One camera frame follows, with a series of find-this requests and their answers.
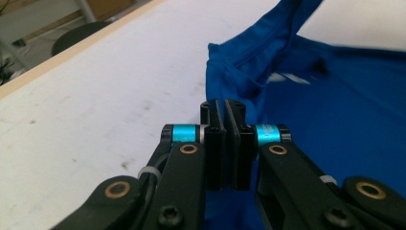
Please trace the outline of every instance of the floor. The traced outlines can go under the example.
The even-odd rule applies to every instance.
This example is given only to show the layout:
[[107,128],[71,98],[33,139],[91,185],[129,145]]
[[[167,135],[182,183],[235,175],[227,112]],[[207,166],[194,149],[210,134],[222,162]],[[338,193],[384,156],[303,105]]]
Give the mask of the floor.
[[[126,15],[127,13],[131,11],[135,11],[136,9],[139,9],[142,7],[144,4],[150,2],[151,0],[138,0],[132,7],[129,9],[120,12],[119,14],[115,15],[114,17],[110,18],[110,20],[119,20],[121,17]],[[18,48],[21,56],[25,60],[27,60],[32,66],[36,66],[43,61],[51,58],[51,49],[56,40],[61,37],[63,34],[67,33],[68,31],[71,31],[75,29],[78,26],[84,25],[86,23],[85,19],[83,17],[79,17],[77,19],[74,19],[58,28],[55,28],[49,32],[46,32],[42,35],[39,35],[35,38],[32,38],[30,40],[25,40],[26,46]],[[3,61],[6,58],[11,58],[12,56],[8,54],[7,52],[3,51],[3,54],[0,54],[0,58],[3,58]],[[18,63],[18,61],[14,61],[13,66],[9,67],[9,70],[14,72],[13,76],[11,79],[17,78],[19,75],[27,71],[21,64]]]

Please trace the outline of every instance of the blue cloth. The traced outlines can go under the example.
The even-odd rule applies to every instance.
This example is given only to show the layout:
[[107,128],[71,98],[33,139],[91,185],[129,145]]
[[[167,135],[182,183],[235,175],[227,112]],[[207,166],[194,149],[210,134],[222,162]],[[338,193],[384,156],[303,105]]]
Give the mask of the blue cloth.
[[[285,124],[339,184],[364,175],[406,196],[406,53],[296,35],[320,0],[281,0],[242,34],[209,45],[207,99],[247,105],[248,124]],[[262,229],[250,192],[209,193],[207,229]]]

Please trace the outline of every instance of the white cable tie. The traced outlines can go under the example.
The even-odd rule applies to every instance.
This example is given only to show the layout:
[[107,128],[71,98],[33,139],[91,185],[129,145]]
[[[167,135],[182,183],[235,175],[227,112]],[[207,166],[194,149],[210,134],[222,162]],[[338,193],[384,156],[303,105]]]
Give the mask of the white cable tie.
[[138,178],[141,177],[141,175],[143,173],[151,173],[154,174],[156,176],[156,179],[159,181],[159,179],[161,178],[161,172],[159,172],[158,169],[156,169],[155,167],[152,166],[145,166],[143,167],[140,172],[138,172]]
[[332,177],[331,175],[322,175],[322,176],[320,176],[320,179],[325,184],[333,183],[333,184],[337,185],[337,180],[335,180],[334,177]]

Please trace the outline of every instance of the blue fabric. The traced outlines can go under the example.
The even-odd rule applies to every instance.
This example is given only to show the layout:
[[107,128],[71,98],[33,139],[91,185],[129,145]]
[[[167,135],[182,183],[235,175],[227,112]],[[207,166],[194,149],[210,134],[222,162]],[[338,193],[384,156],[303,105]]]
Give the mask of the blue fabric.
[[[249,124],[285,124],[341,184],[364,175],[406,196],[406,53],[296,35],[321,1],[281,0],[242,34],[209,45],[207,99],[247,105]],[[209,193],[207,229],[262,229],[251,192]]]

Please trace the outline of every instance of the white table surface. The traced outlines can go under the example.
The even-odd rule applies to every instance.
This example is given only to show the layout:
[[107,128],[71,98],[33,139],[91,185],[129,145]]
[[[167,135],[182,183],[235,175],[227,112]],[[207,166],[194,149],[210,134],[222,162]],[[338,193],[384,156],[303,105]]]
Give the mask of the white table surface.
[[[209,42],[275,0],[154,0],[0,87],[0,229],[47,229],[136,176],[164,124],[198,123]],[[406,51],[403,0],[327,0],[300,35]]]

